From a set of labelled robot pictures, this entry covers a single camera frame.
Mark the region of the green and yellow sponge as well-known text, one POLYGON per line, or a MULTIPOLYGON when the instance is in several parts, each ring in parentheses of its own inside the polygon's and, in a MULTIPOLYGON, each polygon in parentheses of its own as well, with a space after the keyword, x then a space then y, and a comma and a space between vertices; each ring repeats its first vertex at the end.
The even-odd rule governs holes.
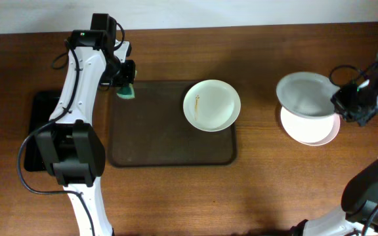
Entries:
POLYGON ((116 95, 118 98, 121 98, 121 99, 124 99, 124 100, 132 100, 135 98, 135 90, 134 90, 134 87, 133 87, 133 82, 132 83, 129 83, 128 85, 124 86, 124 87, 120 87, 117 92, 116 92, 116 95))

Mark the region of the pale blue plate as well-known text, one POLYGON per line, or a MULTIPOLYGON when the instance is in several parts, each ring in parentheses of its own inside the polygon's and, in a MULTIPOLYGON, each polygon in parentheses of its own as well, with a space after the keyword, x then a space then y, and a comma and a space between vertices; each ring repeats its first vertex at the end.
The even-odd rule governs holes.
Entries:
POLYGON ((332 116, 331 97, 339 90, 323 75, 302 71, 284 76, 276 86, 280 104, 289 112, 308 119, 332 116))

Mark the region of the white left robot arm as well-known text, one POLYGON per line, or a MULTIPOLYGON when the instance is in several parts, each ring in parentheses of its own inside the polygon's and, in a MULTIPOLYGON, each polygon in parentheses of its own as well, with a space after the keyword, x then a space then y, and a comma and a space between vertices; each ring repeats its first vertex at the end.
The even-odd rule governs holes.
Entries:
POLYGON ((71 201, 80 235, 113 235, 101 191, 106 152, 93 126, 100 87, 133 99, 131 45, 116 30, 75 30, 66 40, 68 71, 49 122, 32 132, 47 172, 71 201))

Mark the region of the pink plate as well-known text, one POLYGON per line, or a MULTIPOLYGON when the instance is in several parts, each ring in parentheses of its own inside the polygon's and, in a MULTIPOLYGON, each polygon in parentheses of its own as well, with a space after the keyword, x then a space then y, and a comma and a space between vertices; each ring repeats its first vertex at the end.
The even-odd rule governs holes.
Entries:
POLYGON ((287 134, 299 143, 308 146, 322 146, 330 143, 341 127, 338 115, 321 119, 299 117, 285 108, 280 111, 280 121, 287 134))

